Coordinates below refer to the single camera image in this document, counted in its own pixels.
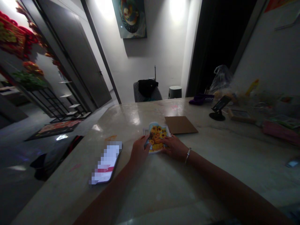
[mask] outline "marble table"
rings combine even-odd
[[[107,186],[88,185],[105,141],[123,142],[116,175],[128,162],[143,127],[153,121],[164,124],[165,116],[186,116],[199,133],[178,137],[276,207],[300,202],[300,167],[285,166],[300,154],[296,147],[228,116],[225,121],[214,121],[208,116],[211,105],[190,105],[190,99],[109,108],[12,224],[72,224]],[[113,223],[208,224],[231,217],[193,168],[166,155],[152,154],[126,187]]]

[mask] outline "door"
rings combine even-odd
[[[230,68],[257,1],[202,1],[186,97],[204,93],[217,66]]]
[[[50,0],[38,3],[91,100],[97,108],[103,106],[112,97],[78,16]]]

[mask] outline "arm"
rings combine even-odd
[[[136,140],[132,147],[131,157],[122,171],[110,182],[100,195],[82,212],[73,225],[110,224],[119,199],[135,172],[145,162],[150,145],[144,149],[149,135]]]
[[[176,136],[166,137],[162,142],[170,147],[164,149],[164,153],[185,161],[188,147]],[[199,172],[229,211],[243,224],[293,224],[254,190],[196,152],[190,151],[187,163]]]

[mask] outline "bracelet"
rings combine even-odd
[[[188,149],[188,152],[187,152],[187,158],[185,159],[185,163],[184,164],[186,164],[187,163],[187,160],[188,160],[188,156],[190,155],[190,151],[192,150],[192,148],[189,148]]]

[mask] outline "chair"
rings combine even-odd
[[[135,102],[143,102],[145,101],[145,97],[138,91],[138,82],[133,83],[133,93]],[[155,87],[154,91],[151,94],[151,99],[158,101],[162,100],[162,95],[159,92],[158,87]]]

